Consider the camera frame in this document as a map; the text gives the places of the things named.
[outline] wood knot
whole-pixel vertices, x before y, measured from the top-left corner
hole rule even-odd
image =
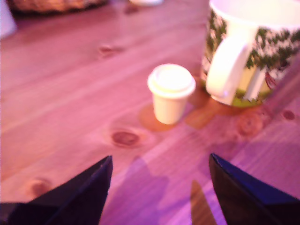
[[[246,112],[242,114],[237,123],[238,132],[242,136],[254,136],[264,127],[264,122],[256,112]]]
[[[112,141],[119,147],[133,147],[139,143],[140,137],[128,131],[117,131],[112,134]]]
[[[30,197],[39,197],[51,190],[51,183],[46,179],[35,179],[28,183],[27,194]]]
[[[291,110],[285,110],[285,111],[283,111],[282,115],[287,120],[294,120],[295,119],[295,114]]]
[[[124,13],[127,15],[130,15],[130,14],[136,13],[138,11],[139,11],[138,6],[135,6],[133,4],[128,4],[124,10]]]
[[[106,58],[106,57],[113,56],[119,52],[122,52],[123,48],[118,46],[111,46],[111,45],[101,45],[98,48],[98,51],[103,58]]]

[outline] ceramic mug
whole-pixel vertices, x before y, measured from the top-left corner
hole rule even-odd
[[[210,0],[201,79],[216,101],[262,103],[300,49],[300,2]]]
[[[6,0],[0,0],[1,20],[0,38],[5,38],[16,31],[14,18],[9,10]]]

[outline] white lid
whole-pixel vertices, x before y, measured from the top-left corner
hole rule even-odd
[[[130,0],[133,4],[140,6],[154,6],[163,3],[164,0]]]
[[[176,64],[156,67],[148,78],[149,89],[166,98],[182,98],[195,89],[195,80],[190,72]]]

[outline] cup lid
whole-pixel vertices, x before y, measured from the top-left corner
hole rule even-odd
[[[176,64],[156,67],[148,78],[150,90],[166,98],[181,98],[195,89],[195,80],[190,72]]]

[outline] white cup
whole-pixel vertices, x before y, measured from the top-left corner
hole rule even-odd
[[[174,124],[182,117],[188,96],[196,88],[196,82],[184,67],[163,64],[149,75],[148,87],[153,93],[156,119],[164,124]]]
[[[210,7],[207,92],[226,105],[261,104],[300,49],[300,2],[210,0]]]
[[[5,38],[16,30],[16,24],[14,18],[9,10],[6,0],[1,0],[1,24],[0,24],[0,37]]]

